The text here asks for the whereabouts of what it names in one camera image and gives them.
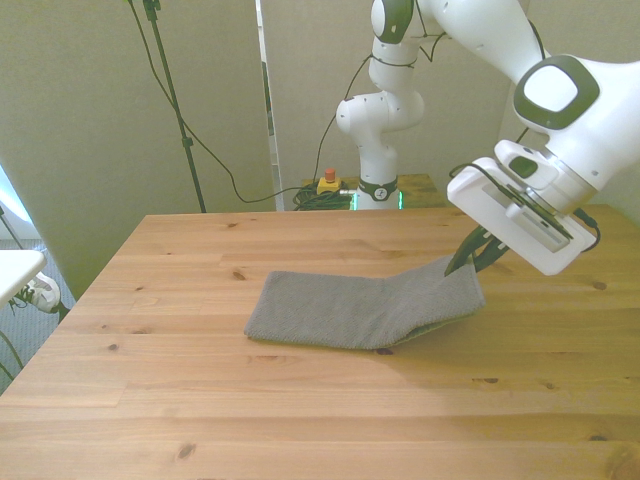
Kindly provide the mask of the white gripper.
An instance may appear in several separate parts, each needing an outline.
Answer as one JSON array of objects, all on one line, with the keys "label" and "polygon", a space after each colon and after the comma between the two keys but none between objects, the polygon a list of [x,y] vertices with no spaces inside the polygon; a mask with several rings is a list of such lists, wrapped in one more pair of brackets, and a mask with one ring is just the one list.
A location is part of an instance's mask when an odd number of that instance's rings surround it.
[{"label": "white gripper", "polygon": [[545,210],[488,157],[458,165],[449,176],[449,201],[477,227],[462,241],[444,276],[464,266],[472,255],[475,271],[480,272],[508,250],[541,273],[556,275],[598,245],[598,224],[584,210],[568,215]]}]

